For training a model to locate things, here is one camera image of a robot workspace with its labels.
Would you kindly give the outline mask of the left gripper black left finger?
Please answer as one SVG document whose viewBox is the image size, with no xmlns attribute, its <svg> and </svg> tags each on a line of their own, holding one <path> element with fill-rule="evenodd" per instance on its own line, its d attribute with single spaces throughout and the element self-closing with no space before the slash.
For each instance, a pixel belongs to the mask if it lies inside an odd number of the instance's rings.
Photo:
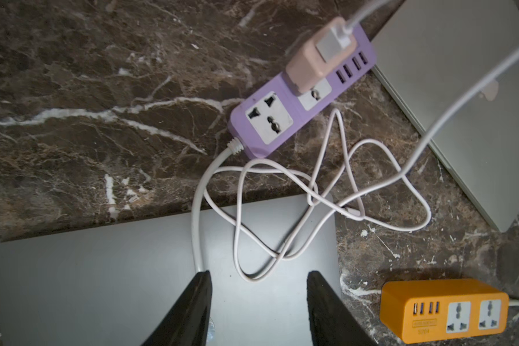
<svg viewBox="0 0 519 346">
<path fill-rule="evenodd" d="M 206 345 L 213 286 L 209 271 L 198 272 L 144 345 Z"/>
</svg>

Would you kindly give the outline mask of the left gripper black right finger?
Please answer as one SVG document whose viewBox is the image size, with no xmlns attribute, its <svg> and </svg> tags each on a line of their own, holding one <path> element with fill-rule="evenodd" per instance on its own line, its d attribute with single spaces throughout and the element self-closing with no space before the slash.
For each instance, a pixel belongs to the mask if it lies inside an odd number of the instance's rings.
<svg viewBox="0 0 519 346">
<path fill-rule="evenodd" d="M 307 303 L 313 345 L 376 345 L 319 271 L 308 274 Z"/>
</svg>

